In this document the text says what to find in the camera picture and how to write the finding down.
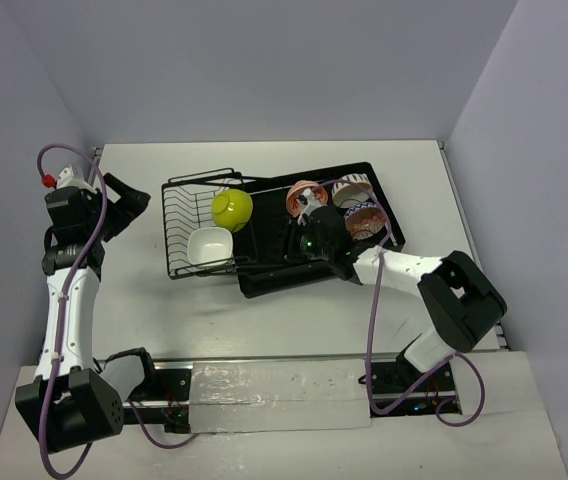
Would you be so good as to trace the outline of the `orange floral bowl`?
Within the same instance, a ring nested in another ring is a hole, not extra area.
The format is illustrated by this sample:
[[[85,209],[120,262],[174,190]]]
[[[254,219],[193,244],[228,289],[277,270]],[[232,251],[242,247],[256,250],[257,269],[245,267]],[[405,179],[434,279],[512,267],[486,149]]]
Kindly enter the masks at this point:
[[[296,182],[288,191],[286,195],[286,210],[292,217],[298,217],[302,212],[304,205],[300,200],[300,195],[306,190],[310,189],[313,191],[316,199],[322,204],[327,205],[329,200],[329,195],[327,191],[320,187],[317,182],[310,180],[300,180]]]

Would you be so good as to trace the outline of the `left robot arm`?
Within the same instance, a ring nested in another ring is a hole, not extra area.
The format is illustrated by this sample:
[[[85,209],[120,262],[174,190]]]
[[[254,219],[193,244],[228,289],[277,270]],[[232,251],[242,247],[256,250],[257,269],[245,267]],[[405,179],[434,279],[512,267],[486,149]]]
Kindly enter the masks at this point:
[[[104,201],[98,188],[66,167],[45,197],[52,221],[42,260],[47,330],[34,380],[17,388],[15,405],[48,454],[119,434],[124,402],[131,395],[148,398],[159,386],[159,373],[143,348],[114,354],[102,368],[94,363],[93,313],[103,245],[140,216],[150,200],[111,174],[104,181],[116,201]]]

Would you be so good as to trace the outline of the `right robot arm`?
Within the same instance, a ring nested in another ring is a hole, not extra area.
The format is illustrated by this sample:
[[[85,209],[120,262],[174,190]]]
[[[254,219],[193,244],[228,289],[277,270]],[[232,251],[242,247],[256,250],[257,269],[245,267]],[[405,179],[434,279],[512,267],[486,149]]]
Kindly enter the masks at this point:
[[[507,303],[466,253],[425,257],[355,240],[338,210],[320,207],[285,228],[284,258],[317,260],[338,278],[393,289],[420,299],[428,320],[399,354],[398,378],[410,391],[423,389],[433,368],[455,353],[472,351],[507,313]]]

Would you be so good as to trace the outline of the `white bowl pink rim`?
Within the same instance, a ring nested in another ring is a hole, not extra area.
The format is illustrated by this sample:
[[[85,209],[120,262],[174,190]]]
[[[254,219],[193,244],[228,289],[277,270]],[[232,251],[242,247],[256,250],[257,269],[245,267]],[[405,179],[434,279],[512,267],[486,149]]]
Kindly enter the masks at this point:
[[[372,193],[372,184],[365,173],[344,175],[331,189],[333,203],[342,209],[349,209],[366,202]]]

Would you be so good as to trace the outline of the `green bowl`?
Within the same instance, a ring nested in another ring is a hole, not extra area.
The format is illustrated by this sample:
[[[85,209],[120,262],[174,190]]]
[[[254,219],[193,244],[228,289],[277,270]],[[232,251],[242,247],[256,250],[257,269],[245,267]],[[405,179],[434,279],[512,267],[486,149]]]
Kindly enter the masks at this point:
[[[253,212],[251,196],[243,190],[227,189],[218,193],[211,203],[211,215],[217,227],[236,233],[245,227]]]

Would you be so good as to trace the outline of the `white square bowl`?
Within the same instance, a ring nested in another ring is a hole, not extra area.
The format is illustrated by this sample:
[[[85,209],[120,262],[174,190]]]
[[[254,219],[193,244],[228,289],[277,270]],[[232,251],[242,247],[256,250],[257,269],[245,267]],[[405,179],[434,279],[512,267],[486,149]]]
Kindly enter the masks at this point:
[[[199,228],[189,236],[187,259],[198,268],[224,265],[232,258],[233,244],[232,234],[224,228]]]

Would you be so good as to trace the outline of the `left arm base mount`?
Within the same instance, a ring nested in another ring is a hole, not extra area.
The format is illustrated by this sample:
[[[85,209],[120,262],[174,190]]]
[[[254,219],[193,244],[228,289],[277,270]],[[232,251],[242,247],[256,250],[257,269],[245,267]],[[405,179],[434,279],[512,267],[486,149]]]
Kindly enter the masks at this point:
[[[160,425],[170,434],[189,434],[191,369],[157,367],[150,354],[134,349],[114,354],[94,366],[99,375],[100,404],[106,418],[123,426]]]

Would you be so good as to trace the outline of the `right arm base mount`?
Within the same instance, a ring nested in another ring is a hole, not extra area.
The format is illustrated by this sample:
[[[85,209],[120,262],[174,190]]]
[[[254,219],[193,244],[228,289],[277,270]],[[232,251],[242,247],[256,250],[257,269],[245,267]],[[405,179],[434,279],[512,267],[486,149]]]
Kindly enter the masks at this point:
[[[379,409],[387,408],[419,378],[421,373],[410,365],[396,365],[391,359],[373,360],[371,380],[373,398]],[[398,407],[385,417],[459,414],[457,391],[449,364],[438,369],[421,383]]]

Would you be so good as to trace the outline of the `orange blue geometric bowl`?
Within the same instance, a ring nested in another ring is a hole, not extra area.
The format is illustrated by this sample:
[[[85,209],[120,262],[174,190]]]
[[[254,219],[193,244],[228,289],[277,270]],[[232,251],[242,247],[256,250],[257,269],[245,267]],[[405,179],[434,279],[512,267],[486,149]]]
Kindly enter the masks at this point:
[[[344,222],[355,241],[369,239],[385,227],[383,212],[373,202],[361,202],[349,208],[344,214]]]

